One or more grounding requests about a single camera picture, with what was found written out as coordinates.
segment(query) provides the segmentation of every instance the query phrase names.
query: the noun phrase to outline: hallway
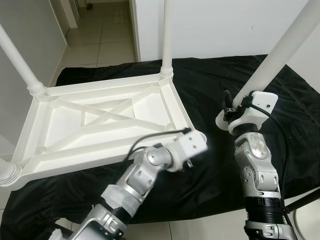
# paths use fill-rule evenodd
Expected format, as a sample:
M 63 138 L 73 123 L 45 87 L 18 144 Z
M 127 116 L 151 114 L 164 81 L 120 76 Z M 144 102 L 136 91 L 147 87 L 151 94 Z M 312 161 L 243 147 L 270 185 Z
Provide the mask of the hallway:
M 78 28 L 70 28 L 66 35 L 69 46 L 56 78 L 64 68 L 99 68 L 136 61 L 128 1 L 95 3 L 92 9 L 81 7 L 79 15 Z

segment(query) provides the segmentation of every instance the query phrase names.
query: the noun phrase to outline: doorway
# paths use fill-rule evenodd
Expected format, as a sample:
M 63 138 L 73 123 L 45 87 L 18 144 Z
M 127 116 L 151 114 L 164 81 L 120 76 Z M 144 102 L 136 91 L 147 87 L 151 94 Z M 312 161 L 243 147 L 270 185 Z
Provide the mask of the doorway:
M 99 0 L 99 3 L 92 3 L 91 9 L 78 2 L 79 18 L 74 28 L 70 28 L 65 14 L 62 14 L 59 6 L 61 0 L 50 1 L 63 34 L 67 28 L 65 39 L 68 47 L 57 71 L 74 67 L 108 67 L 137 61 L 132 6 L 128 0 Z

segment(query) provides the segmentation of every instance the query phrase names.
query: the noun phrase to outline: robotic arm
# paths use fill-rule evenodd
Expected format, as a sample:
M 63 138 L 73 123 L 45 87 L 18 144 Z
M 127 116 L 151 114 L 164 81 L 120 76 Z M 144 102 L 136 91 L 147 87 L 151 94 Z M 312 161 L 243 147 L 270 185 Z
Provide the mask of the robotic arm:
M 283 201 L 277 170 L 271 163 L 271 153 L 262 134 L 258 133 L 268 116 L 254 107 L 272 112 L 278 96 L 254 91 L 233 109 L 225 101 L 224 120 L 229 133 L 235 135 L 235 160 L 241 171 L 241 181 L 247 220 L 244 230 L 250 240 L 295 240 L 293 227 L 285 222 Z
M 69 240 L 118 240 L 144 202 L 162 170 L 176 172 L 189 158 L 207 150 L 198 131 L 189 131 L 176 141 L 139 151 L 115 185 L 108 185 L 97 204 Z

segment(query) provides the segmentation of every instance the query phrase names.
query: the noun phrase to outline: black cloth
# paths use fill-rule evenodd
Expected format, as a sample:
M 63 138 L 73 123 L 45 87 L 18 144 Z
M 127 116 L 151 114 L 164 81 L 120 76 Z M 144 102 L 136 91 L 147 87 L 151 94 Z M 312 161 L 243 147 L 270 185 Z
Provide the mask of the black cloth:
M 193 168 L 161 172 L 133 223 L 194 219 L 244 207 L 240 171 L 234 158 L 235 139 L 217 128 L 215 118 L 222 109 L 223 91 L 236 96 L 264 57 L 173 60 L 173 83 L 194 127 L 206 135 L 208 151 L 192 159 Z M 66 68 L 57 86 L 156 74 L 161 63 L 157 60 Z M 285 197 L 320 186 L 320 95 L 288 66 L 265 91 L 279 97 L 272 114 L 283 125 L 291 148 Z M 260 132 L 281 176 L 285 155 L 282 135 L 270 119 Z M 80 223 L 123 164 L 130 162 L 34 180 L 12 192 L 3 213 L 1 239 L 36 239 L 59 218 Z

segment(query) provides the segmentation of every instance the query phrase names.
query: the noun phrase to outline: black cable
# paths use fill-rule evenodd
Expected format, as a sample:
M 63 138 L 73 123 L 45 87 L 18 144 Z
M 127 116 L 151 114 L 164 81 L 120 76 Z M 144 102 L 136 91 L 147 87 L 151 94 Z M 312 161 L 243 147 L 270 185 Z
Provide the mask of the black cable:
M 224 90 L 222 98 L 223 98 L 222 109 L 226 109 L 226 108 L 231 109 L 232 108 L 232 101 L 233 101 L 231 93 L 228 90 Z
M 253 105 L 252 103 L 249 104 L 249 107 L 252 107 L 253 109 L 258 110 L 259 112 L 267 115 L 270 119 L 272 119 L 276 123 L 276 125 L 278 126 L 278 128 L 281 132 L 282 138 L 284 140 L 285 157 L 284 157 L 284 164 L 283 164 L 283 171 L 282 171 L 282 178 L 281 178 L 282 182 L 281 182 L 281 188 L 280 188 L 281 200 L 282 200 L 282 204 L 284 207 L 285 206 L 285 182 L 286 182 L 286 175 L 287 175 L 287 169 L 288 169 L 288 162 L 290 159 L 290 147 L 289 147 L 289 141 L 288 141 L 286 131 L 285 131 L 284 127 L 281 125 L 281 123 L 266 110 L 263 110 L 262 108 L 260 108 L 256 105 Z M 290 225 L 292 227 L 292 223 L 288 217 L 288 214 L 286 212 L 284 212 L 283 214 L 284 214 L 284 218 L 285 218 L 286 222 L 288 223 L 288 225 Z
M 191 129 L 186 127 L 184 129 L 181 129 L 181 130 L 173 130 L 173 131 L 163 131 L 163 132 L 156 132 L 156 133 L 152 133 L 152 134 L 149 134 L 149 135 L 145 135 L 143 137 L 140 137 L 137 141 L 134 142 L 134 144 L 132 145 L 132 147 L 130 148 L 129 152 L 128 152 L 128 155 L 127 157 L 129 158 L 129 156 L 133 153 L 133 149 L 135 148 L 135 146 L 141 142 L 142 140 L 144 139 L 148 139 L 148 138 L 151 138 L 151 137 L 156 137 L 156 136 L 161 136 L 161 135 L 167 135 L 167 134 L 178 134 L 178 133 L 183 133 L 183 134 L 186 134 L 188 132 L 190 132 Z
M 127 160 L 129 160 L 129 157 L 131 156 L 131 154 L 133 154 L 135 151 L 137 150 L 140 150 L 140 149 L 145 149 L 146 146 L 140 146 L 136 149 L 135 146 L 141 142 L 142 140 L 144 139 L 148 139 L 148 138 L 152 138 L 152 137 L 156 137 L 156 136 L 162 136 L 162 135 L 167 135 L 167 134 L 178 134 L 178 133 L 183 133 L 183 134 L 187 134 L 191 131 L 190 128 L 186 127 L 184 129 L 181 129 L 181 130 L 173 130 L 173 131 L 163 131 L 163 132 L 156 132 L 156 133 L 152 133 L 152 134 L 148 134 L 148 135 L 145 135 L 143 137 L 140 137 L 137 141 L 134 142 L 134 144 L 132 145 L 132 147 L 130 148 L 128 154 L 126 155 L 126 157 L 123 159 L 122 162 L 126 162 Z M 125 167 L 126 165 L 123 164 L 119 171 L 114 175 L 114 179 L 113 179 L 113 183 L 112 184 L 116 184 L 116 180 L 119 178 L 119 174 L 121 174 L 124 170 L 123 168 Z

